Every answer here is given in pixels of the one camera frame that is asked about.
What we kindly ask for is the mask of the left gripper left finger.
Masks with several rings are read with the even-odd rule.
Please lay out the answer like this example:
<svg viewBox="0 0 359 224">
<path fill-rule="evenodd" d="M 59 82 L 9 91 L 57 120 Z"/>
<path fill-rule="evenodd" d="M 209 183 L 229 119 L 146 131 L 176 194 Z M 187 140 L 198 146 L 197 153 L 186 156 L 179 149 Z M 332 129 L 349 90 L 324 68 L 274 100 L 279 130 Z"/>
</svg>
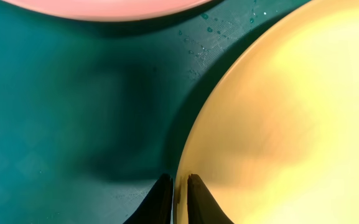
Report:
<svg viewBox="0 0 359 224">
<path fill-rule="evenodd" d="M 124 224 L 170 224 L 172 197 L 173 179 L 162 174 Z"/>
</svg>

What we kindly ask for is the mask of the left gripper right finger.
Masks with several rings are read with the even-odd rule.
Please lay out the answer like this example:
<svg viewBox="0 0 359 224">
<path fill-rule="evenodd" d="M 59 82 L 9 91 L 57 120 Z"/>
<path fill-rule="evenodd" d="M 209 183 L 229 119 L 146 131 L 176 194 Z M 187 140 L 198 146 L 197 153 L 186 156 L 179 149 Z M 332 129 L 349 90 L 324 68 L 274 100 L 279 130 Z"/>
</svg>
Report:
<svg viewBox="0 0 359 224">
<path fill-rule="evenodd" d="M 188 177 L 187 210 L 189 224 L 233 224 L 197 174 Z"/>
</svg>

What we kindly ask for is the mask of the yellow plate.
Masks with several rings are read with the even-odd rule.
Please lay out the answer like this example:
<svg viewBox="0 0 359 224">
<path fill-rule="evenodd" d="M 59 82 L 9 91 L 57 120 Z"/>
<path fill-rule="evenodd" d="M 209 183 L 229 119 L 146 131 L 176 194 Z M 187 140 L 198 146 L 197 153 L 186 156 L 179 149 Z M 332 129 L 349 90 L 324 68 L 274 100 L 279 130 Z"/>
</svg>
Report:
<svg viewBox="0 0 359 224">
<path fill-rule="evenodd" d="M 359 0 L 310 1 L 270 27 L 213 89 L 185 143 L 234 223 L 359 224 Z"/>
</svg>

